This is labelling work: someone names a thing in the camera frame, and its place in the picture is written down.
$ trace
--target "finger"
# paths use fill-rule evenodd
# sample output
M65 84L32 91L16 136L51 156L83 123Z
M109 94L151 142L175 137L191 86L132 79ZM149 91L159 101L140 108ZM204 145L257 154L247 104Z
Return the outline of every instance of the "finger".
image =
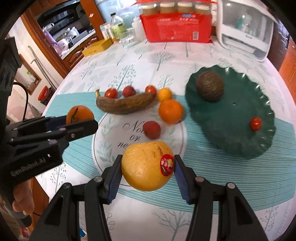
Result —
M22 201L27 196L32 196L32 190L29 186L29 182L25 181L19 185L17 185L13 190L13 197L16 202Z
M35 209L35 205L34 203L32 203L28 208L26 208L26 210L23 210L23 213L25 215L31 215L34 212Z
M33 197L27 197L21 200L20 202L13 201L12 208L16 212L26 211L30 205L33 205Z

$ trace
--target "kiwi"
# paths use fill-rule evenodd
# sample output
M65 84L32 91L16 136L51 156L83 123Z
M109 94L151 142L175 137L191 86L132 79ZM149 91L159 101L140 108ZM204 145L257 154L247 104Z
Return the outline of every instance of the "kiwi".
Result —
M208 102L217 102L224 94L224 82L220 75L213 71L203 72L196 80L198 95Z

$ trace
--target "small orange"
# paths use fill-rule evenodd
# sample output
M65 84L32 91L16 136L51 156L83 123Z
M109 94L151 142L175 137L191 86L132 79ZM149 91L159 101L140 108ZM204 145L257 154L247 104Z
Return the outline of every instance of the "small orange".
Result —
M157 99L163 102L164 100L170 100L172 96L173 94L169 88L162 88L157 94Z
M66 116L66 125L78 121L86 121L94 119L93 112L84 105L73 106L67 116Z
M168 124L176 124L183 116L183 106L176 100L164 100L158 108L161 119Z

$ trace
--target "red basket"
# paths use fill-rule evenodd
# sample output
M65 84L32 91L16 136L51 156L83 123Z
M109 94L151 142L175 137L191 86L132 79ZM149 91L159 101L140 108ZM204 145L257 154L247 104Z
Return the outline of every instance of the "red basket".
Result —
M44 100L49 94L49 89L47 86L44 86L43 90L41 91L40 95L38 96L38 100Z

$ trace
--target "fruit sticker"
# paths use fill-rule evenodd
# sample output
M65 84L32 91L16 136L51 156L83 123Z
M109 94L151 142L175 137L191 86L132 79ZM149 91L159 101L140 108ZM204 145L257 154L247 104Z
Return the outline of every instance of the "fruit sticker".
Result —
M163 155L163 157L160 160L160 171L161 174L167 177L170 175L173 171L174 167L174 158L173 156L169 154Z

